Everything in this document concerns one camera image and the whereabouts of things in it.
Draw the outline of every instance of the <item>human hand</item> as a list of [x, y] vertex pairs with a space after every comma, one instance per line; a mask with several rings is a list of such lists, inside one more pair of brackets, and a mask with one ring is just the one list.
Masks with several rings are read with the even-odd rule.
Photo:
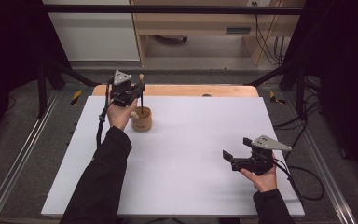
[[276, 175], [276, 166], [273, 165], [271, 169], [265, 172], [262, 175], [255, 175], [252, 172], [242, 168], [240, 170], [246, 178], [252, 181], [255, 184], [255, 187], [260, 192], [266, 192], [277, 188], [277, 175]]
[[137, 106], [138, 99], [132, 101], [132, 104], [127, 107], [121, 107], [115, 104], [111, 104], [106, 111], [110, 127], [116, 126], [121, 131], [124, 131], [124, 128], [129, 122], [132, 110], [134, 110]]

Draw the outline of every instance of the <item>black jacket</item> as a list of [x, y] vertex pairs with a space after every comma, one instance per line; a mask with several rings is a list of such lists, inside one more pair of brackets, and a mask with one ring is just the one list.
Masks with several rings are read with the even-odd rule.
[[[106, 133], [104, 141], [77, 183], [61, 224], [115, 223], [131, 148], [129, 137], [120, 129], [112, 127]], [[294, 223], [277, 189], [257, 192], [254, 201], [259, 223]]]

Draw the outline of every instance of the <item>white tabletop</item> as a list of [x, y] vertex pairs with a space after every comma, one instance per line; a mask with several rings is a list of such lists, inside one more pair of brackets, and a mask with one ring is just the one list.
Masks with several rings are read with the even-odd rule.
[[[90, 96], [77, 124], [42, 215], [60, 217], [96, 149], [98, 116], [104, 97]], [[153, 126], [132, 142], [118, 215], [122, 217], [244, 217], [256, 215], [255, 187], [223, 159], [223, 150], [249, 158], [243, 137], [276, 139], [260, 97], [146, 96]], [[104, 135], [109, 128], [103, 127]], [[283, 161], [280, 151], [274, 151]], [[304, 210], [284, 172], [278, 186], [292, 216]]]

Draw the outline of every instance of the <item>white cabinet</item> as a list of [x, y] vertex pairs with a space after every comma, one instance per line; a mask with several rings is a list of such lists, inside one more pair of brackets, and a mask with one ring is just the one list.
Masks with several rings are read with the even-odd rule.
[[[128, 5], [127, 0], [43, 0], [44, 4]], [[139, 61], [130, 13], [49, 13], [72, 61]]]

